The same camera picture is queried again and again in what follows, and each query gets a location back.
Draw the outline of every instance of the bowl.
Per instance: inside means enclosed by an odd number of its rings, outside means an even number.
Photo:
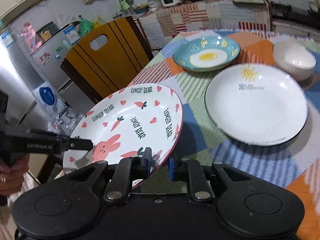
[[[181,45],[173,60],[189,71],[213,71],[228,66],[239,55],[237,42],[222,36],[207,36]]]
[[[282,41],[273,46],[276,66],[296,81],[310,77],[315,71],[316,58],[296,41]]]
[[[150,9],[162,7],[161,0],[148,0],[148,4]]]
[[[319,8],[315,2],[309,2],[310,10],[317,13],[319,11]]]
[[[133,11],[136,13],[136,14],[140,14],[140,13],[147,13],[148,12],[148,5],[142,5],[142,6],[136,6],[134,7]]]

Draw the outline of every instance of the sun illustration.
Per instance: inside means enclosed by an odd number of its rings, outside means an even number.
[[[258,74],[258,72],[254,71],[255,68],[250,69],[250,66],[248,65],[247,67],[243,68],[243,71],[240,73],[243,75],[243,78],[247,81],[254,81],[255,75]]]

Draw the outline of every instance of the rabbit illustration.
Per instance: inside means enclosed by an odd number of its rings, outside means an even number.
[[[120,138],[120,134],[112,136],[108,141],[99,142],[93,149],[93,161],[105,160],[110,152],[117,150],[121,143],[116,142]]]

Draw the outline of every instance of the screw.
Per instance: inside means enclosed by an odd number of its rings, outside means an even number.
[[[108,199],[119,199],[122,197],[122,193],[119,191],[110,191],[107,194]]]
[[[211,195],[209,192],[206,192],[206,191],[198,191],[195,193],[195,197],[197,199],[207,199],[209,198]]]

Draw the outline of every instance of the green plastic bag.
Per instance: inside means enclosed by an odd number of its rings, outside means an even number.
[[[93,22],[90,22],[86,19],[83,19],[81,15],[79,15],[80,18],[80,27],[79,27],[79,32],[80,32],[80,36],[84,37],[86,36],[90,31],[93,30]]]

